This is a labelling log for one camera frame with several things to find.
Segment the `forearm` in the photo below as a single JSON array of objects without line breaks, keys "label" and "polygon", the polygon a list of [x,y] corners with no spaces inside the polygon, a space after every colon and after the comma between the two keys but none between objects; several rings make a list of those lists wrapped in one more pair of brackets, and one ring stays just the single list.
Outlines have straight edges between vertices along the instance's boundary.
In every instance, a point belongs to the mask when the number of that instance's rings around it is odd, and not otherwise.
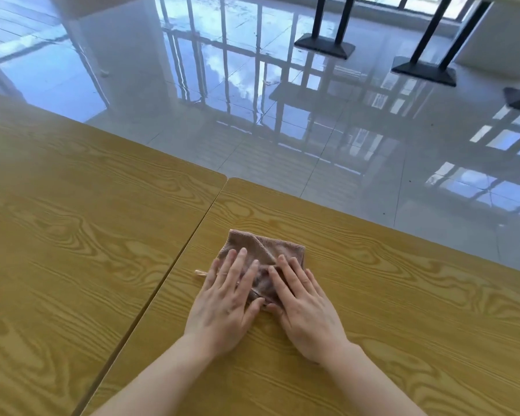
[{"label": "forearm", "polygon": [[171,415],[210,361],[195,339],[181,337],[92,416]]},{"label": "forearm", "polygon": [[333,353],[324,366],[362,415],[425,416],[356,344]]}]

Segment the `brown towel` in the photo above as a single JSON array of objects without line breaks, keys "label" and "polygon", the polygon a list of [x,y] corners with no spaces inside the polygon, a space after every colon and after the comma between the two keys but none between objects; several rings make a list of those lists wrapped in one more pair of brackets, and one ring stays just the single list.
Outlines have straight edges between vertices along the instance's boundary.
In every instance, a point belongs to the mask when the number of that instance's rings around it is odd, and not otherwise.
[{"label": "brown towel", "polygon": [[[259,262],[258,274],[252,283],[252,289],[248,294],[247,301],[251,302],[256,298],[262,297],[265,299],[264,304],[276,303],[281,306],[281,301],[277,296],[270,275],[268,274],[268,267],[274,265],[283,281],[285,281],[281,269],[275,265],[277,257],[283,254],[288,261],[292,257],[295,257],[300,266],[303,267],[305,247],[292,242],[282,241],[281,239],[266,238],[264,236],[255,235],[254,233],[232,229],[229,231],[227,242],[218,254],[218,258],[223,261],[229,250],[239,251],[242,247],[245,247],[248,253],[241,277],[244,276],[255,259]],[[196,271],[196,273],[204,275],[204,272],[201,271]]]}]

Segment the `finger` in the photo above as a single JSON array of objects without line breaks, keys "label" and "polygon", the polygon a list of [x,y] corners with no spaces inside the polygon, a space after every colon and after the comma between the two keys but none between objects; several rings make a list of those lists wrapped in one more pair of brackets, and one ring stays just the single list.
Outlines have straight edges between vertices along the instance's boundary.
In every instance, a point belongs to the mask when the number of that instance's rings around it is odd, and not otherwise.
[{"label": "finger", "polygon": [[237,295],[237,303],[239,305],[245,304],[247,301],[248,293],[250,292],[250,289],[252,288],[252,283],[255,281],[255,277],[258,274],[258,260],[255,259],[250,267],[248,268],[247,272],[244,274],[243,278],[241,279],[239,286],[237,287],[236,295]]},{"label": "finger", "polygon": [[222,268],[220,268],[218,276],[216,277],[216,281],[214,282],[214,286],[216,286],[218,289],[223,285],[223,282],[229,273],[229,269],[231,268],[231,264],[233,264],[236,256],[237,252],[235,250],[229,250],[227,253],[226,259],[223,261]]},{"label": "finger", "polygon": [[216,275],[218,274],[219,267],[220,267],[220,259],[215,258],[214,261],[212,261],[210,270],[208,270],[208,273],[206,273],[206,279],[204,280],[204,283],[202,284],[203,291],[207,291],[208,289],[210,289],[212,287],[212,285],[216,281]]},{"label": "finger", "polygon": [[277,306],[274,303],[269,303],[266,305],[266,311],[268,311],[270,314],[272,314],[276,320],[279,322],[279,324],[283,327],[284,330],[287,330],[289,325],[289,319],[287,318],[287,315],[285,314],[285,311]]},{"label": "finger", "polygon": [[287,259],[283,254],[281,254],[277,258],[277,264],[281,267],[281,270],[283,271],[283,275],[285,276],[285,280],[287,280],[287,284],[293,291],[294,295],[298,298],[302,294],[306,292],[306,289],[298,279],[297,275],[287,262]]},{"label": "finger", "polygon": [[327,298],[326,293],[322,290],[322,288],[314,278],[314,273],[312,273],[309,268],[306,269],[305,273],[308,279],[310,280],[310,283],[312,283],[312,286],[314,287],[316,292],[318,292],[319,296]]},{"label": "finger", "polygon": [[256,298],[252,301],[252,303],[248,306],[248,309],[243,315],[243,329],[248,331],[253,321],[255,320],[258,312],[260,312],[260,308],[264,305],[264,298]]},{"label": "finger", "polygon": [[298,263],[297,258],[292,257],[289,260],[289,264],[291,265],[291,268],[297,275],[298,279],[300,280],[300,282],[302,283],[302,286],[304,286],[306,291],[311,295],[317,294],[316,290],[314,289],[314,286],[312,286],[310,279],[308,278],[308,276],[306,275],[304,270],[302,270],[302,267]]},{"label": "finger", "polygon": [[293,303],[295,297],[285,284],[283,280],[281,280],[281,277],[279,277],[279,274],[277,270],[273,267],[273,265],[268,267],[268,274],[270,275],[270,279],[272,280],[272,284],[276,289],[277,296],[279,297],[279,300],[283,303],[284,307],[288,307]]},{"label": "finger", "polygon": [[237,258],[235,258],[233,264],[231,264],[231,268],[229,269],[229,273],[222,289],[226,289],[229,292],[235,292],[235,286],[241,276],[245,258],[247,258],[247,249],[243,247],[241,248],[241,251],[239,251],[239,254],[237,254]]}]

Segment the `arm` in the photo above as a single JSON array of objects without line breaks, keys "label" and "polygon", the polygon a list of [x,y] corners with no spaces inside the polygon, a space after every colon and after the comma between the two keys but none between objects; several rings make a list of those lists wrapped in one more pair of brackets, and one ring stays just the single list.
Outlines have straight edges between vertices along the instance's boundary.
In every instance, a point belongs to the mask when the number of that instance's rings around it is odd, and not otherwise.
[{"label": "arm", "polygon": [[347,340],[339,315],[310,270],[284,256],[278,265],[289,285],[270,267],[283,309],[267,306],[304,357],[322,365],[365,416],[425,416],[425,413],[362,351]]},{"label": "arm", "polygon": [[168,416],[215,357],[235,348],[264,299],[245,311],[258,271],[254,261],[236,287],[247,250],[229,251],[219,268],[215,259],[191,308],[183,336],[92,416]]}]

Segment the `right hand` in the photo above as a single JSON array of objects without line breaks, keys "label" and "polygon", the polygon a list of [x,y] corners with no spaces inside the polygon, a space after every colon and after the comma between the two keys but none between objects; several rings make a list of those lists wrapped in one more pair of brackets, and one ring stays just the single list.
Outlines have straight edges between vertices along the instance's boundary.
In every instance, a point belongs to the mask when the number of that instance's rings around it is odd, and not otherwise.
[{"label": "right hand", "polygon": [[283,255],[277,261],[289,287],[270,266],[270,278],[284,309],[270,303],[267,310],[306,359],[325,366],[332,354],[350,345],[339,315],[310,270],[302,270],[296,258],[291,258],[291,265]]}]

